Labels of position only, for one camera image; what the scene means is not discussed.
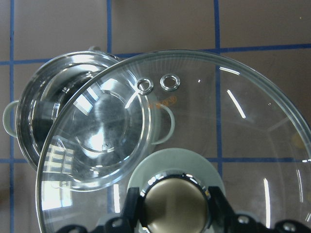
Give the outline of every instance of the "metal grommet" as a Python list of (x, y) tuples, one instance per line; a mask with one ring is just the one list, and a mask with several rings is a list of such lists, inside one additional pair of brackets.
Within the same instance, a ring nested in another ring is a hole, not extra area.
[(139, 79), (136, 82), (136, 89), (140, 95), (148, 95), (154, 88), (154, 83), (150, 79)]
[(166, 91), (174, 91), (180, 85), (180, 79), (173, 74), (166, 74), (160, 80), (161, 87)]

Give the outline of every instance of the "glass pot lid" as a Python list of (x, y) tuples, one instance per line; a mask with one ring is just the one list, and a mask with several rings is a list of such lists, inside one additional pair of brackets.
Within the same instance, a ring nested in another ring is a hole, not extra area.
[(212, 164), (234, 210), (267, 227), (311, 226), (310, 141), (294, 105), (253, 69), (200, 51), (138, 55), (89, 81), (53, 124), (37, 173), (40, 227), (93, 230), (120, 212), (138, 164), (168, 149), (183, 154), (162, 153), (172, 168), (197, 163), (183, 151)]

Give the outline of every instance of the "floor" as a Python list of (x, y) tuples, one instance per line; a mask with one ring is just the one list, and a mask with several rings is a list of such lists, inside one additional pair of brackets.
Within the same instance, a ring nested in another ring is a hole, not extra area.
[[(310, 8), (309, 0), (0, 0), (0, 111), (43, 63), (96, 45), (121, 58), (167, 49), (233, 58), (274, 82), (311, 124)], [(0, 139), (0, 231), (39, 232), (35, 171), (3, 126)], [(259, 166), (273, 176), (273, 163)], [(245, 161), (222, 169), (225, 183), (246, 192), (233, 178), (256, 179)]]

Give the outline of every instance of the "pot handle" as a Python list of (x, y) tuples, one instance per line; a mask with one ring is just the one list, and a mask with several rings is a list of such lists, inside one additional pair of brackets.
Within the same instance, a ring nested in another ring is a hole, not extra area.
[(161, 144), (163, 142), (166, 142), (167, 140), (170, 139), (170, 137), (172, 136), (172, 134), (174, 133), (174, 130), (175, 130), (175, 117), (174, 117), (173, 112), (169, 109), (169, 107), (165, 106), (162, 103), (159, 104), (159, 107), (164, 109), (170, 115), (171, 128), (170, 128), (170, 131), (168, 132), (168, 134), (164, 138), (162, 138), (156, 142), (151, 143), (152, 145), (158, 145), (158, 144)]
[(12, 101), (11, 103), (9, 103), (3, 112), (3, 117), (2, 117), (2, 121), (3, 121), (3, 126), (5, 131), (11, 135), (12, 137), (17, 138), (17, 133), (12, 129), (11, 127), (11, 118), (10, 118), (10, 114), (13, 108), (15, 108), (18, 105), (19, 100), (15, 100)]

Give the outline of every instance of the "stainless steel pot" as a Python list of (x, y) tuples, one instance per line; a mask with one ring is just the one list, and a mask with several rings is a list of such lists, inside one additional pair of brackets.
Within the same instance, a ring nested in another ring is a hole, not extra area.
[[(20, 100), (6, 107), (4, 128), (18, 139), (23, 155), (35, 170), (46, 136), (67, 101), (96, 74), (118, 61), (113, 55), (95, 50), (60, 55), (40, 67)], [(15, 132), (9, 115), (16, 106)]]

